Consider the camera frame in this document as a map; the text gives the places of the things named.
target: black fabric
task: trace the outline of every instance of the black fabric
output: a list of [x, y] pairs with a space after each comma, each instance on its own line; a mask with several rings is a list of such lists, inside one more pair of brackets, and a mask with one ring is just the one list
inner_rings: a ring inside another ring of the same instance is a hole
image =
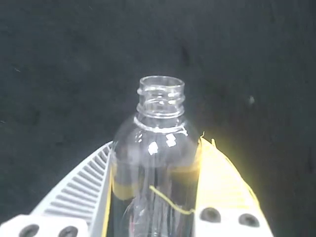
[[316, 4], [4, 0], [0, 222], [28, 213], [135, 111], [138, 79], [186, 83], [186, 113], [253, 187], [276, 236], [316, 236]]

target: bottle neck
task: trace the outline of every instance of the bottle neck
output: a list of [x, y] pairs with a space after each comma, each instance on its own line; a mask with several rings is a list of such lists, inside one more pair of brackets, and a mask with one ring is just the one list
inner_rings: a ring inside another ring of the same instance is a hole
[[184, 83], [173, 77], [149, 76], [140, 79], [137, 90], [139, 114], [155, 119], [174, 119], [184, 113]]

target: bolt hole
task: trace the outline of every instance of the bolt hole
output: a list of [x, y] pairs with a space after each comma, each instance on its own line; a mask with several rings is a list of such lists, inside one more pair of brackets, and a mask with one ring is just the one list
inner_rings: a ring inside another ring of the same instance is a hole
[[58, 237], [76, 237], [78, 234], [78, 229], [73, 226], [68, 226], [64, 228], [58, 235]]
[[21, 230], [19, 237], [33, 237], [38, 233], [39, 229], [38, 225], [28, 225]]
[[215, 208], [206, 208], [202, 211], [200, 218], [204, 221], [219, 223], [221, 222], [221, 215]]
[[259, 227], [259, 221], [250, 214], [243, 214], [239, 217], [239, 223], [244, 226]]

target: bottle shoulder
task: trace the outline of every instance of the bottle shoulder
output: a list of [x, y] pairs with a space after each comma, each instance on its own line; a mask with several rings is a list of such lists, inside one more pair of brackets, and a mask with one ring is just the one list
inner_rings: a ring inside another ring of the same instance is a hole
[[194, 162], [200, 144], [199, 134], [186, 119], [182, 118], [176, 126], [151, 127], [135, 118], [128, 118], [114, 138], [115, 159], [135, 163], [154, 159], [155, 165]]

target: plastic bottle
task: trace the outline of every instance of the plastic bottle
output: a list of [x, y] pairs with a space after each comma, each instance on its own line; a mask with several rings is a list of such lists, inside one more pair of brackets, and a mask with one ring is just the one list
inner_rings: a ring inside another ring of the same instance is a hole
[[137, 93], [137, 113], [118, 130], [111, 153], [111, 236], [190, 236], [200, 139], [183, 115], [184, 83], [148, 76]]

